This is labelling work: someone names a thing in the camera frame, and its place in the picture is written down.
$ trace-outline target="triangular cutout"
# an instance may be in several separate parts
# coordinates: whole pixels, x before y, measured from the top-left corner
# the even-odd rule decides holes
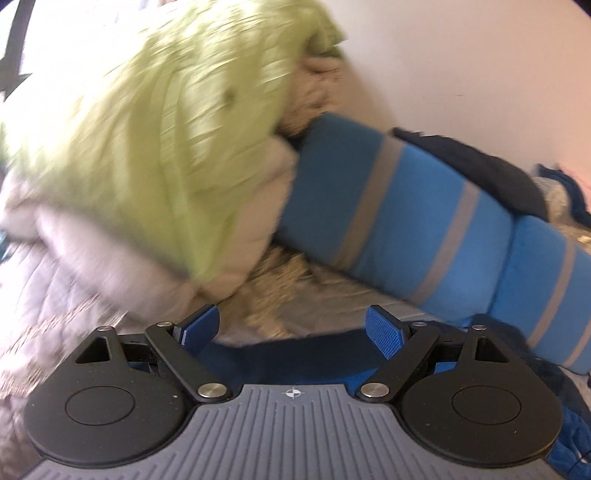
[[[94,364],[111,360],[109,345],[104,337],[97,337],[76,359],[77,364]]]
[[[496,362],[498,364],[509,362],[507,357],[502,354],[496,345],[486,337],[478,339],[478,344],[476,345],[476,360],[481,362]]]

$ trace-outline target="blue striped pillow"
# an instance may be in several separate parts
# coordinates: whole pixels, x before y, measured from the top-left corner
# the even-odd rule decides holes
[[[589,372],[591,257],[542,220],[519,218],[490,315],[519,328],[536,355]]]
[[[338,115],[300,152],[277,238],[444,320],[487,312],[512,216],[419,148]]]

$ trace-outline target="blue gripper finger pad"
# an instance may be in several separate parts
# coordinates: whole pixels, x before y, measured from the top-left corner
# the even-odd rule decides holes
[[[404,344],[402,330],[374,307],[365,314],[365,331],[386,359],[390,359]]]
[[[180,345],[196,357],[217,335],[220,329],[220,312],[210,305],[195,312],[177,325],[175,337]]]

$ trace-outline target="black frame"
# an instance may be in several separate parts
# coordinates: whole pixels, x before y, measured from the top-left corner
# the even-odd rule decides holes
[[[11,1],[2,0],[0,10]],[[34,6],[35,0],[20,0],[12,20],[6,50],[3,58],[0,59],[0,91],[4,92],[5,99],[30,75],[30,73],[21,74],[20,68],[22,49]]]

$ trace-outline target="fluffy beige fabric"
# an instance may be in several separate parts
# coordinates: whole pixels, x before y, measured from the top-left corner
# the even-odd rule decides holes
[[[292,300],[296,282],[309,266],[302,254],[289,254],[273,246],[262,258],[249,279],[237,292],[218,306],[222,334],[237,321],[254,328],[265,339],[290,338],[293,334],[277,320],[276,311]]]
[[[308,57],[293,73],[291,95],[279,130],[289,137],[302,133],[310,122],[339,105],[342,60]]]

